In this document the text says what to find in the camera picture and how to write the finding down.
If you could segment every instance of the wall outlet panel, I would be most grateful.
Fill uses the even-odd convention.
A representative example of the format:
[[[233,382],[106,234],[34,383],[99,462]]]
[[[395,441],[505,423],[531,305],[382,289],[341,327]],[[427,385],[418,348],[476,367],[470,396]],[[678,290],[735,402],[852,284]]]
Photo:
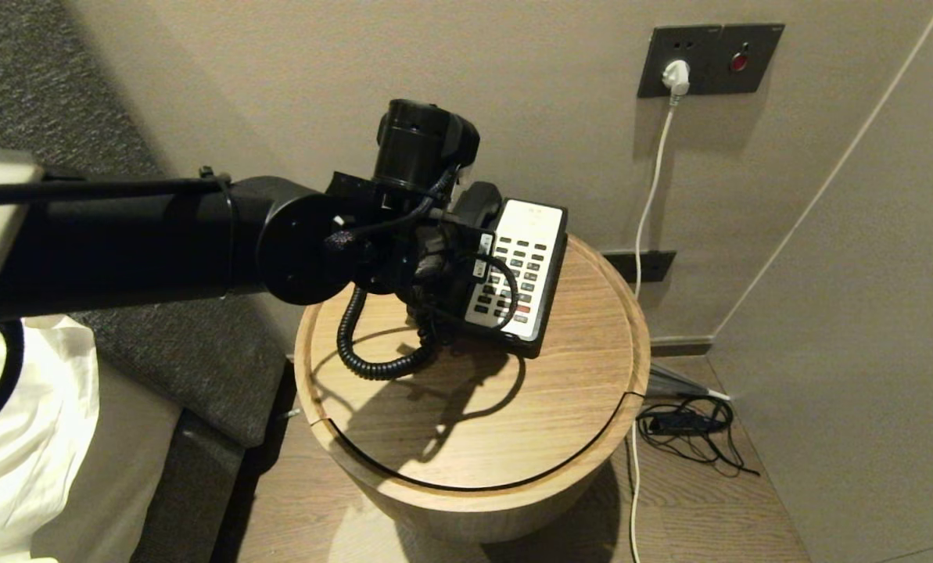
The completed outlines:
[[[674,261],[676,250],[649,250],[647,253],[641,253],[641,267],[644,268],[644,275],[641,282],[651,284],[652,282],[663,282],[667,277],[667,271],[671,268]],[[632,284],[637,280],[637,257],[633,253],[603,253],[609,264],[623,276],[627,282]]]
[[[656,27],[637,97],[669,96],[662,74],[678,59],[688,63],[688,95],[756,92],[784,29],[781,23]],[[738,54],[748,63],[734,70],[731,61]]]

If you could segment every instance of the wooden side table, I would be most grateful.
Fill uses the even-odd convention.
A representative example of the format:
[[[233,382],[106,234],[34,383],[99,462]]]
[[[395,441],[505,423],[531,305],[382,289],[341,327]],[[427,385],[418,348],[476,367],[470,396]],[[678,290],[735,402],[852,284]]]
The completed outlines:
[[[623,441],[646,392],[644,314],[612,266],[573,235],[535,360],[463,338],[417,374],[362,380],[335,343],[350,297],[348,288],[303,314],[303,411],[383,512],[435,537],[506,541],[552,521]],[[373,361],[418,346],[395,296],[369,296],[355,342]]]

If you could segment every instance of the white plug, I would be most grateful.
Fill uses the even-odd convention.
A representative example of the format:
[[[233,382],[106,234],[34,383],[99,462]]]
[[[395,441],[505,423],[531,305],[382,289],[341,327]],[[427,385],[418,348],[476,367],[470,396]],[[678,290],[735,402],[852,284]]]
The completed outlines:
[[[667,65],[662,81],[671,90],[671,106],[678,106],[681,96],[688,93],[688,63],[678,59]]]

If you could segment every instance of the beige wall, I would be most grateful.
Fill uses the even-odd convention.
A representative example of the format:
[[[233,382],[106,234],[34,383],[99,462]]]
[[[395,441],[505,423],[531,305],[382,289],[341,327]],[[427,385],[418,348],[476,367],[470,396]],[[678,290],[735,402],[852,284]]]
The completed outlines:
[[[933,562],[933,29],[709,356],[814,561]]]
[[[369,175],[393,97],[481,132],[473,178],[570,208],[631,249],[664,100],[637,101],[655,25],[780,21],[762,89],[682,103],[648,245],[652,335],[709,336],[838,161],[933,0],[656,2],[70,0],[169,170]],[[295,310],[272,306],[284,342]]]

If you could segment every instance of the wooden floor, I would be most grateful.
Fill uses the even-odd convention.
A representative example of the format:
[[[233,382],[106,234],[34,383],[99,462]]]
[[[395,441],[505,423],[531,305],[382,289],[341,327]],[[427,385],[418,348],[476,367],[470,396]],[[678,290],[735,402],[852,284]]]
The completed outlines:
[[[707,387],[719,381],[705,357],[666,357],[666,367]],[[745,463],[762,471],[734,425]],[[727,478],[639,442],[641,563],[807,562],[769,480]],[[505,544],[450,544],[396,526],[372,506],[317,444],[302,416],[291,420],[278,463],[258,483],[239,561],[473,563],[628,562],[630,477],[619,448],[587,494],[555,523]]]

